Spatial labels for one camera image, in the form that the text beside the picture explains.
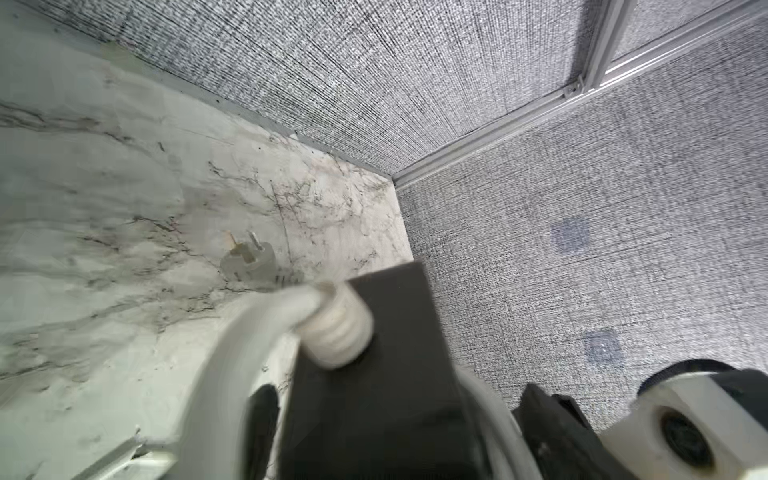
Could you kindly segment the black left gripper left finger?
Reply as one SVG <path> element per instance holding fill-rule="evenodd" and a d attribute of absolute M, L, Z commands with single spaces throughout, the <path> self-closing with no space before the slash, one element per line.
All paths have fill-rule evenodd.
<path fill-rule="evenodd" d="M 280 413 L 273 384 L 261 385 L 249 399 L 244 450 L 244 478 L 261 480 L 271 456 Z"/>

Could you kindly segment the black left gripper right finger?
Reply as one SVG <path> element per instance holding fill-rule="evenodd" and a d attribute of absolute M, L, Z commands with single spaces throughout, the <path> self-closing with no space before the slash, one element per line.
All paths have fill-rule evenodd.
<path fill-rule="evenodd" d="M 602 444 L 576 401 L 526 385 L 513 415 L 544 479 L 633 479 Z"/>

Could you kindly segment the black and white power strip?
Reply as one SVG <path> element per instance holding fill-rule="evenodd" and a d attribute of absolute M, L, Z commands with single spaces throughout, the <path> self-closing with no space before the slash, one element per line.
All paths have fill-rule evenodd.
<path fill-rule="evenodd" d="M 504 401 L 453 365 L 419 263 L 251 299 L 193 388 L 169 477 L 245 479 L 264 384 L 282 479 L 540 477 Z"/>

